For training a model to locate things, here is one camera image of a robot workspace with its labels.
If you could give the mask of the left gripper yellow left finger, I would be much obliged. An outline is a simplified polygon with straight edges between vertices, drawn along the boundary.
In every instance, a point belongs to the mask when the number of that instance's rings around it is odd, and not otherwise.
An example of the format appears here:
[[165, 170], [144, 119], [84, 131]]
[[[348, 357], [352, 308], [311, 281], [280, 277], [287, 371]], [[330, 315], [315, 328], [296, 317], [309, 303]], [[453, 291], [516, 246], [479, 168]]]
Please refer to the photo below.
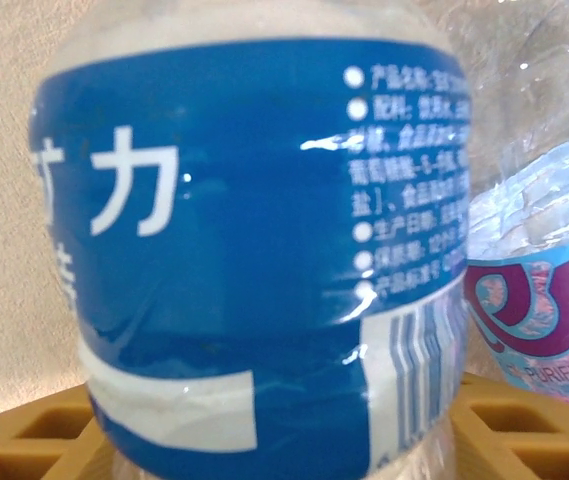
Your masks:
[[83, 385], [0, 413], [0, 480], [111, 479], [113, 466]]

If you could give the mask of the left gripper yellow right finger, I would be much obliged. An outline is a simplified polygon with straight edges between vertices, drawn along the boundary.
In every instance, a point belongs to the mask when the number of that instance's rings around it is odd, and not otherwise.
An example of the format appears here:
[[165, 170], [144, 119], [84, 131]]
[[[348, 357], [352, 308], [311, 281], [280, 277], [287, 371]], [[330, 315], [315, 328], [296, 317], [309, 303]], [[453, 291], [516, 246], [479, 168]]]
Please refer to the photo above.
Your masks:
[[569, 403], [466, 374], [450, 410], [467, 480], [569, 480]]

